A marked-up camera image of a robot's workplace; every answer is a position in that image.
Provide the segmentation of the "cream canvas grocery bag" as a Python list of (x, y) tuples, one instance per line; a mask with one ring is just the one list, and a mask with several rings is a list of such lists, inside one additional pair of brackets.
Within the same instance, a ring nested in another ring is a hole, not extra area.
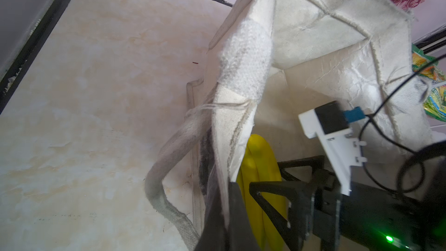
[(298, 116), (332, 100), (377, 110), (412, 72), (409, 12), (390, 0), (237, 0), (209, 44), (200, 104), (162, 147), (145, 180), (146, 196), (185, 245), (203, 240), (168, 200), (165, 176), (196, 145), (211, 172), (203, 195), (217, 194), (229, 223), (235, 181), (249, 135), (263, 136), (277, 157), (316, 155)]

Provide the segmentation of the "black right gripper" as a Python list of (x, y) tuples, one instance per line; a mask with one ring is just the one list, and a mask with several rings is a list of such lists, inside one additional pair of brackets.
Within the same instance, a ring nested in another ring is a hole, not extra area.
[[(285, 181), (252, 182), (249, 192), (267, 214), (291, 251), (300, 251), (310, 234), (321, 250), (336, 251), (340, 238), (371, 251), (442, 251), (446, 244), (446, 177), (436, 174), (421, 201), (402, 200), (368, 185), (353, 183), (349, 196), (340, 192), (337, 178), (323, 169), (324, 156), (278, 162)], [(286, 170), (311, 167), (309, 184)], [(290, 201), (284, 218), (263, 193)]]

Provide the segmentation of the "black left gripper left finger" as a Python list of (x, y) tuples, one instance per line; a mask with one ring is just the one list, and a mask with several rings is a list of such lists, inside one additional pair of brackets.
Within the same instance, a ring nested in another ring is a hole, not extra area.
[(208, 188), (204, 229), (195, 251), (225, 251), (226, 229), (218, 185)]

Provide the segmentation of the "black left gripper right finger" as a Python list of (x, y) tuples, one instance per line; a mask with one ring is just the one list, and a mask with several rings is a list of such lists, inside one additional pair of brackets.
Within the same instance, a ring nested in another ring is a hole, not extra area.
[(228, 228), (228, 251), (259, 251), (253, 234), (239, 185), (229, 183), (230, 224)]

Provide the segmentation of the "yellow banana bunch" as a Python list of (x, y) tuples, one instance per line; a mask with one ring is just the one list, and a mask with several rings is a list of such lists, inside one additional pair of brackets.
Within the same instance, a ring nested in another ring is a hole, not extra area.
[(242, 193), (253, 235), (262, 251), (281, 251), (285, 245), (270, 217), (286, 219), (286, 198), (271, 192), (282, 181), (273, 149), (260, 135), (252, 134), (236, 182)]

